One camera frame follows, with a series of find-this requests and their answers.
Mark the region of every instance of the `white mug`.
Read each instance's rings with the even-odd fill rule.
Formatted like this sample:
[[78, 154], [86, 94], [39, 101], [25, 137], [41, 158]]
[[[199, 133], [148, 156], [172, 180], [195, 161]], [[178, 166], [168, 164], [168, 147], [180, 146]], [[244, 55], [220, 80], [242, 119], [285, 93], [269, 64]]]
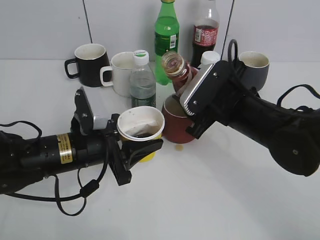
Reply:
[[[114, 91], [122, 97], [130, 97], [130, 74], [134, 68], [134, 53], [132, 51], [120, 52], [111, 58], [111, 66], [105, 66], [100, 70], [100, 76], [106, 71], [113, 71], [112, 84]], [[110, 86], [101, 78], [101, 84]]]

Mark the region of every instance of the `white bottle cap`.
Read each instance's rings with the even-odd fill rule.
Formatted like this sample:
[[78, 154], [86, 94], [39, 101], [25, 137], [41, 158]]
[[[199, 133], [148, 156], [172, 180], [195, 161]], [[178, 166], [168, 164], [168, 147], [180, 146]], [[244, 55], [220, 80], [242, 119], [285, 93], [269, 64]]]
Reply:
[[133, 53], [134, 63], [138, 66], [144, 66], [149, 63], [149, 53], [145, 50], [137, 50]]
[[205, 51], [202, 54], [201, 65], [215, 64], [220, 61], [220, 54], [216, 51]]

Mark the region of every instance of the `plastic bottle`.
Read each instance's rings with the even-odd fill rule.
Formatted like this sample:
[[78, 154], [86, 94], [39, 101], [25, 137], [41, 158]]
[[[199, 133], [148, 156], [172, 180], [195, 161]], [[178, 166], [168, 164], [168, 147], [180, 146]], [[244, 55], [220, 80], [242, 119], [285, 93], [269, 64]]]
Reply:
[[149, 53], [137, 50], [133, 53], [134, 69], [130, 75], [131, 106], [156, 107], [156, 79], [149, 67]]
[[165, 74], [172, 80], [174, 90], [178, 96], [183, 93], [184, 86], [186, 87], [188, 82], [198, 73], [198, 69], [190, 66], [175, 51], [169, 51], [162, 56], [162, 66]]
[[220, 17], [216, 0], [201, 0], [200, 9], [193, 27], [193, 54], [191, 66], [200, 65], [202, 54], [213, 51], [218, 37]]
[[201, 64], [198, 69], [201, 69], [205, 65], [216, 64], [220, 61], [220, 54], [216, 51], [205, 51], [201, 57]]
[[175, 0], [161, 0], [161, 10], [155, 22], [155, 77], [161, 85], [170, 79], [162, 68], [162, 56], [168, 51], [178, 52], [180, 25], [174, 7]]

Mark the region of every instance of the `red mug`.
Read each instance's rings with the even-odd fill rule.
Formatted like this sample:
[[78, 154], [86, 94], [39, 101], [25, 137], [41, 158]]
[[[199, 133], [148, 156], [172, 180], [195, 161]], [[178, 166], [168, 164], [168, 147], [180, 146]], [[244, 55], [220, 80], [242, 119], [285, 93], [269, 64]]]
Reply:
[[187, 127], [192, 126], [193, 122], [172, 96], [169, 96], [163, 104], [162, 114], [164, 115], [165, 125], [162, 135], [170, 142], [175, 144], [186, 144], [195, 138], [186, 132]]

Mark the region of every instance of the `green soda bottle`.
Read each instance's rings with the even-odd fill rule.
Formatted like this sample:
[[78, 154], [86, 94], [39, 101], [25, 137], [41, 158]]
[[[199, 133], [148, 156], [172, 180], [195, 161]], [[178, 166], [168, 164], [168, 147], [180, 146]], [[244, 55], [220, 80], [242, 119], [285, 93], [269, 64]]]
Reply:
[[168, 51], [178, 52], [179, 22], [177, 19], [175, 0], [161, 0], [162, 6], [155, 22], [155, 78], [161, 85], [167, 85], [171, 80], [162, 67], [162, 56]]

